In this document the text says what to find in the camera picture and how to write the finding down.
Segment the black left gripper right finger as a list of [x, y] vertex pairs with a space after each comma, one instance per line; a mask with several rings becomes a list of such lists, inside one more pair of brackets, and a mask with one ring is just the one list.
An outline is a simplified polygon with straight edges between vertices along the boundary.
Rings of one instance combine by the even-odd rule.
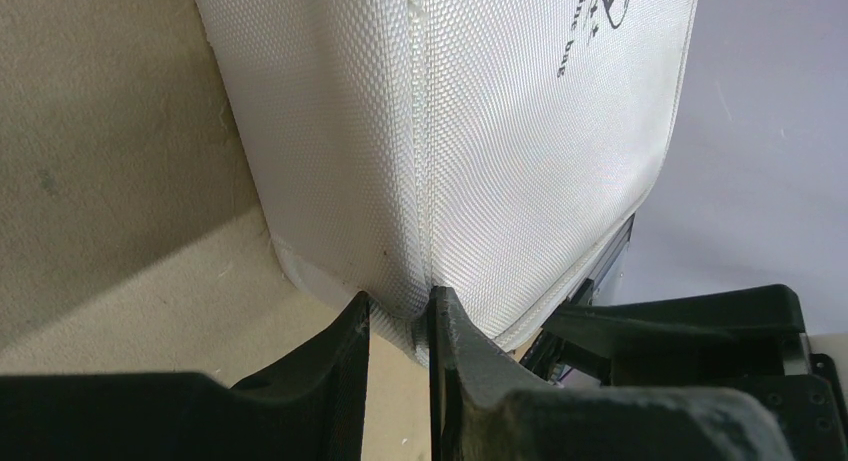
[[789, 460], [777, 421], [729, 388], [554, 387], [430, 293], [431, 451], [436, 460]]

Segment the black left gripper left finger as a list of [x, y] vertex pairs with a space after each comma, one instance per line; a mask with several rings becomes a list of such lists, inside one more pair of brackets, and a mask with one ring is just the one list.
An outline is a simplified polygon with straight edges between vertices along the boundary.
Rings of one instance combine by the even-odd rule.
[[370, 297], [224, 386], [199, 372], [1, 380], [5, 460], [356, 460], [362, 452]]

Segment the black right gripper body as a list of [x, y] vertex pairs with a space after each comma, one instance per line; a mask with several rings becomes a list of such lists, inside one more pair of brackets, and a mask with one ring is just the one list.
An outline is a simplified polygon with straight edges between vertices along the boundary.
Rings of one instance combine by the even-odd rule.
[[[776, 422], [794, 460], [844, 460], [847, 412], [833, 360], [808, 354], [799, 332], [616, 332], [565, 339], [542, 332], [519, 361], [563, 386], [580, 372], [603, 387], [670, 388], [692, 394], [722, 388], [753, 398]], [[597, 422], [557, 428], [556, 458], [572, 460], [718, 460], [722, 447], [745, 447], [730, 419], [710, 441], [680, 414], [654, 408], [607, 412]]]

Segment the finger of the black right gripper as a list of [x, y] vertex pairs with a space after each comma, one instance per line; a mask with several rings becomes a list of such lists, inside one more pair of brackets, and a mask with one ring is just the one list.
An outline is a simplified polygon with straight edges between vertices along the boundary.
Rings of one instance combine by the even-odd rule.
[[637, 304], [565, 305], [543, 329], [611, 359], [801, 334], [805, 323], [797, 294], [775, 284]]

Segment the grey medicine kit box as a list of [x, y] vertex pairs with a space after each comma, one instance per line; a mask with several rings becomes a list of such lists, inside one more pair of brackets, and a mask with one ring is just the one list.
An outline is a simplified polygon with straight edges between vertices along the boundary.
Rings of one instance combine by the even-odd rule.
[[698, 0], [195, 0], [284, 275], [425, 361], [430, 290], [504, 350], [656, 182]]

